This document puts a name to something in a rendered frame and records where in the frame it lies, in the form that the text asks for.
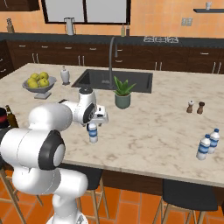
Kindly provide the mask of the black seat wooden stool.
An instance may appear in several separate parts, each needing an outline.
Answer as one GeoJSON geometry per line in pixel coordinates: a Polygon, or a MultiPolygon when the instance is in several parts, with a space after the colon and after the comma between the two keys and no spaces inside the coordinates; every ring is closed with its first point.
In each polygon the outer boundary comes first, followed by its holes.
{"type": "Polygon", "coordinates": [[[107,218],[109,218],[109,208],[102,180],[102,169],[75,164],[61,164],[59,167],[68,170],[75,170],[77,172],[84,173],[87,176],[88,188],[86,194],[91,196],[94,208],[94,216],[88,216],[88,218],[95,221],[96,224],[100,224],[99,209],[101,204],[104,205],[107,218]]]}
{"type": "Polygon", "coordinates": [[[27,222],[25,220],[25,217],[24,217],[24,215],[23,215],[23,213],[22,213],[22,211],[21,211],[21,209],[20,209],[20,207],[18,205],[18,202],[19,202],[18,190],[13,188],[13,186],[12,186],[12,177],[9,176],[6,173],[6,170],[5,170],[4,166],[2,166],[0,168],[0,180],[2,181],[3,186],[4,186],[6,192],[9,195],[8,199],[0,197],[0,202],[5,202],[5,203],[12,204],[13,207],[15,208],[15,210],[17,212],[17,215],[18,215],[19,219],[21,220],[22,224],[40,224],[37,221],[35,221],[35,222],[27,222]]]}
{"type": "Polygon", "coordinates": [[[194,224],[202,224],[206,212],[218,210],[213,188],[177,180],[163,180],[163,194],[152,224],[156,224],[161,215],[161,224],[166,224],[172,208],[187,211],[185,224],[190,224],[193,216],[194,224]]]}

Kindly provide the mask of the dark wall shelf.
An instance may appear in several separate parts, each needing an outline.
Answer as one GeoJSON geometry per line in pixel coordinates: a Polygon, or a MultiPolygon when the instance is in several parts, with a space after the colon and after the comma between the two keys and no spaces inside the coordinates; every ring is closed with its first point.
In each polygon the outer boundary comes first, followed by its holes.
{"type": "Polygon", "coordinates": [[[224,13],[224,9],[193,9],[196,13],[224,13]]]}

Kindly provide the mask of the white soap dispenser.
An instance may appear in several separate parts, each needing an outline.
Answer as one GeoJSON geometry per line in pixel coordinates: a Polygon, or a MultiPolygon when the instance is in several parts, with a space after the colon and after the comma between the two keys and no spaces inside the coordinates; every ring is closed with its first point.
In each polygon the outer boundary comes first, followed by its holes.
{"type": "Polygon", "coordinates": [[[62,79],[63,85],[70,84],[70,73],[64,66],[62,67],[62,70],[60,71],[60,77],[62,79]]]}

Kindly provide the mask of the dark brown wall cupboard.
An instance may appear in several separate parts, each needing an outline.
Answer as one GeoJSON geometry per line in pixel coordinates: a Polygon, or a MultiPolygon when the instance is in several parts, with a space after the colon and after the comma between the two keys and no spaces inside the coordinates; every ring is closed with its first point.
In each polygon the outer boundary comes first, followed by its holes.
{"type": "Polygon", "coordinates": [[[0,11],[38,11],[39,0],[0,0],[0,11]]]}

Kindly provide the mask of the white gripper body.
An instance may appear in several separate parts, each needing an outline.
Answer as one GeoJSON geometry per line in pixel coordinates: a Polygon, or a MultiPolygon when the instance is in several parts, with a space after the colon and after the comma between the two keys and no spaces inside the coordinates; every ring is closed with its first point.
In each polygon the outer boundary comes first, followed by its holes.
{"type": "Polygon", "coordinates": [[[98,106],[94,113],[93,122],[99,125],[107,123],[109,121],[109,115],[104,106],[98,106]]]}

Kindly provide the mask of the brown pepper shaker dark cap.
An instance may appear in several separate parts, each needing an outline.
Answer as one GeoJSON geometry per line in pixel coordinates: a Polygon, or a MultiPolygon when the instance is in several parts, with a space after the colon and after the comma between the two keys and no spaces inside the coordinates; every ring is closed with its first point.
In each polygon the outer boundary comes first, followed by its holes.
{"type": "Polygon", "coordinates": [[[197,110],[197,114],[202,114],[203,113],[203,107],[205,106],[205,103],[203,101],[199,102],[199,108],[197,110]]]}

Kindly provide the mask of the wooden knife block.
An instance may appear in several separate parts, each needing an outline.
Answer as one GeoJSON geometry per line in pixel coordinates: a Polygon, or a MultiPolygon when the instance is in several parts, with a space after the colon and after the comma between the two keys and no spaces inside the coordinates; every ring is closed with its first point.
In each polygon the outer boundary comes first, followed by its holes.
{"type": "Polygon", "coordinates": [[[7,31],[8,31],[8,33],[15,33],[14,26],[13,26],[13,24],[11,22],[11,19],[7,18],[6,22],[7,22],[7,31]]]}

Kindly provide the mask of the plastic water bottle blue label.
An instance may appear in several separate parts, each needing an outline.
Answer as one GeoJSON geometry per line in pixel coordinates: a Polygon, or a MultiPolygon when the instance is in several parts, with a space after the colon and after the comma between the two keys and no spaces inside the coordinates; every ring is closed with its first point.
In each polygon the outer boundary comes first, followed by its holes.
{"type": "Polygon", "coordinates": [[[88,134],[89,134],[89,141],[92,144],[95,144],[98,141],[97,125],[95,123],[90,123],[88,125],[88,134]]]}
{"type": "Polygon", "coordinates": [[[220,134],[218,129],[214,129],[213,132],[210,134],[210,146],[208,149],[209,154],[213,154],[217,144],[220,140],[220,134]]]}
{"type": "Polygon", "coordinates": [[[196,158],[198,160],[204,160],[207,157],[210,143],[211,143],[210,135],[205,134],[205,136],[199,142],[199,147],[198,147],[197,154],[196,154],[196,158]]]}

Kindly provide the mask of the black sink basin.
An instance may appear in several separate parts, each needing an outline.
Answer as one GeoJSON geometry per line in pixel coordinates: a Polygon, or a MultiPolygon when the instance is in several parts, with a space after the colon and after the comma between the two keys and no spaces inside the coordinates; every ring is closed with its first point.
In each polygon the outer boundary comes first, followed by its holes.
{"type": "MultiPolygon", "coordinates": [[[[112,77],[116,77],[121,82],[128,81],[128,86],[134,85],[131,92],[151,93],[153,73],[113,71],[112,77]]],[[[72,87],[110,90],[109,71],[87,69],[72,87]]]]}

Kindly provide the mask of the grey fruit bowl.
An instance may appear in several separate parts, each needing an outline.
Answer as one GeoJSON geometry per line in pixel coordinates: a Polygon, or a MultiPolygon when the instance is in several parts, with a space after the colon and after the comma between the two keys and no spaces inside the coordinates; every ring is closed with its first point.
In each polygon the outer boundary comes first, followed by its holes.
{"type": "Polygon", "coordinates": [[[52,76],[50,76],[48,80],[49,85],[46,87],[29,87],[26,80],[23,82],[22,87],[27,89],[29,92],[36,93],[36,95],[34,96],[35,99],[45,100],[51,95],[49,90],[53,88],[54,83],[57,81],[56,78],[52,76]]]}

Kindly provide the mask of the black framed window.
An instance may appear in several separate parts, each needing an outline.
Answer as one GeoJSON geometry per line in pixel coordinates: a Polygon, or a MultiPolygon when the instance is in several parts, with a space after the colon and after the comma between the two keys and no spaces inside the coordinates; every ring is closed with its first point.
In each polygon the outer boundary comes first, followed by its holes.
{"type": "Polygon", "coordinates": [[[64,24],[65,18],[74,18],[80,25],[130,22],[131,0],[41,0],[45,22],[64,24]]]}

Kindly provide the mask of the black glass bottle red band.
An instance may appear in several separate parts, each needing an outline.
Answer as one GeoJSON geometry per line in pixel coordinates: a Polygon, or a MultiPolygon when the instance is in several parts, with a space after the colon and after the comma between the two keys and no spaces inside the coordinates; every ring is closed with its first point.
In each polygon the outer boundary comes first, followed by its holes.
{"type": "Polygon", "coordinates": [[[0,108],[0,129],[8,128],[9,126],[7,112],[4,108],[0,108]]]}

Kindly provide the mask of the dark brown cupboard run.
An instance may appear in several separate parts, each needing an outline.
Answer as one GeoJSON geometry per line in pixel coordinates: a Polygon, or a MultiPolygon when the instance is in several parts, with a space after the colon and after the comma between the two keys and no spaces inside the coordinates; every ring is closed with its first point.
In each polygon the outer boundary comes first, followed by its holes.
{"type": "MultiPolygon", "coordinates": [[[[5,40],[14,70],[27,63],[109,67],[109,45],[5,40]]],[[[224,49],[118,45],[113,68],[224,74],[224,49]]]]}

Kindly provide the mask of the silver kettle jug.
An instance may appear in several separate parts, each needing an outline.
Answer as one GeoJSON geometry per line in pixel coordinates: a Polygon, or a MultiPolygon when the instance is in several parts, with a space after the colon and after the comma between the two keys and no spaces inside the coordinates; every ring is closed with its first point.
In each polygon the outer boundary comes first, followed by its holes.
{"type": "Polygon", "coordinates": [[[64,22],[66,24],[66,34],[69,36],[73,36],[74,35],[74,18],[65,17],[64,22]]]}

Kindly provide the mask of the green plant in grey pot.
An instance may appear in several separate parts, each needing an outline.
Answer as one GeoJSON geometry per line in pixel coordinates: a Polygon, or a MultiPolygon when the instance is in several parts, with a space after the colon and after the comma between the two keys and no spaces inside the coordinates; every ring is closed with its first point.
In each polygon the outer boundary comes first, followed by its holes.
{"type": "Polygon", "coordinates": [[[118,78],[114,77],[116,90],[115,90],[115,105],[119,109],[126,109],[130,106],[130,90],[135,84],[129,85],[129,82],[121,82],[118,78]]]}

